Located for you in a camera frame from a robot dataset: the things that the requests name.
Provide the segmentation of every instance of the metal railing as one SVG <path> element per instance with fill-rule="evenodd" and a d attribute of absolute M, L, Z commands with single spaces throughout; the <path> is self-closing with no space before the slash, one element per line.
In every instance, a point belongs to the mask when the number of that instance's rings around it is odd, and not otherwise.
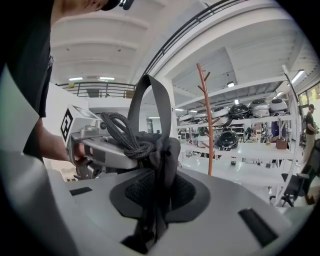
<path fill-rule="evenodd" d="M 160 50 L 153 57 L 149 65 L 143 72 L 143 75 L 149 74 L 149 72 L 155 67 L 155 65 L 160 61 L 160 59 L 166 54 L 167 51 L 186 33 L 188 33 L 195 26 L 205 21 L 207 18 L 212 15 L 236 4 L 245 2 L 247 0 L 221 0 L 213 5 L 210 5 L 208 8 L 199 12 L 196 16 L 187 21 L 182 27 L 180 27 L 160 48 Z"/>
<path fill-rule="evenodd" d="M 136 90 L 134 84 L 103 81 L 63 83 L 58 86 L 78 97 L 87 98 L 120 97 L 131 99 Z"/>

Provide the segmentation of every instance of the robotic arm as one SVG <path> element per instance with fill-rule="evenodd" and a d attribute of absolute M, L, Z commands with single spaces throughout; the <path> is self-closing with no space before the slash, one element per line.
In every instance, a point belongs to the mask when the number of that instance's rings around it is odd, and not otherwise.
<path fill-rule="evenodd" d="M 112 169 L 131 170 L 138 166 L 135 159 L 124 154 L 108 133 L 106 124 L 101 118 L 88 109 L 69 105 L 60 133 L 70 162 L 76 166 L 79 180 L 94 179 L 101 172 L 114 172 Z M 84 144 L 85 157 L 75 159 L 75 144 Z"/>

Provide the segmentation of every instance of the black rope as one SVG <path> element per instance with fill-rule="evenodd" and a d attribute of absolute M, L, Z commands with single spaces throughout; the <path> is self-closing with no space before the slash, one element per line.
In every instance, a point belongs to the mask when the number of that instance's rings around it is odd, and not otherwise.
<path fill-rule="evenodd" d="M 101 113 L 110 135 L 125 146 L 124 154 L 131 159 L 141 160 L 155 150 L 155 145 L 148 141 L 137 141 L 128 119 L 119 113 Z"/>

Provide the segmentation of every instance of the black t-shirt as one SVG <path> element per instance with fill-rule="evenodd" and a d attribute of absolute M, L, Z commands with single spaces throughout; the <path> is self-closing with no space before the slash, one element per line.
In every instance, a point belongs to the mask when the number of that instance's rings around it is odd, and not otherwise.
<path fill-rule="evenodd" d="M 11 15 L 12 23 L 6 23 L 6 42 L 3 49 L 5 62 L 23 96 L 40 118 L 44 118 L 53 64 L 50 55 L 50 32 L 54 0 L 23 2 L 15 9 L 17 13 L 15 11 L 14 15 Z M 23 152 L 43 160 L 36 128 L 32 130 Z"/>
<path fill-rule="evenodd" d="M 309 135 L 314 135 L 315 133 L 308 128 L 308 124 L 311 124 L 312 127 L 314 128 L 314 118 L 310 112 L 308 112 L 308 114 L 306 114 L 304 121 L 306 123 L 305 133 L 309 134 Z"/>

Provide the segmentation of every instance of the coat rack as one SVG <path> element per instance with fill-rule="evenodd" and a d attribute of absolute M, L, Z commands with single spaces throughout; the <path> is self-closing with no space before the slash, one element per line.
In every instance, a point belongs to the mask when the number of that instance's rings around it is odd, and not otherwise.
<path fill-rule="evenodd" d="M 205 133 L 206 136 L 209 137 L 209 145 L 206 143 L 202 142 L 203 145 L 205 145 L 209 149 L 209 169 L 208 169 L 208 175 L 211 176 L 212 173 L 212 165 L 213 165 L 213 158 L 215 155 L 214 151 L 214 132 L 213 132 L 213 125 L 219 121 L 220 118 L 217 118 L 216 120 L 212 121 L 212 115 L 211 115 L 211 106 L 210 106 L 210 101 L 209 101 L 209 96 L 208 96 L 208 91 L 207 91 L 207 86 L 206 86 L 206 80 L 208 79 L 210 72 L 206 74 L 204 77 L 204 72 L 205 70 L 202 70 L 201 65 L 199 63 L 196 64 L 196 67 L 198 69 L 200 79 L 201 79 L 201 84 L 202 86 L 198 85 L 198 88 L 203 92 L 204 94 L 204 100 L 205 100 L 205 106 L 206 106 L 206 113 L 208 115 L 208 127 L 209 127 L 209 134 Z"/>

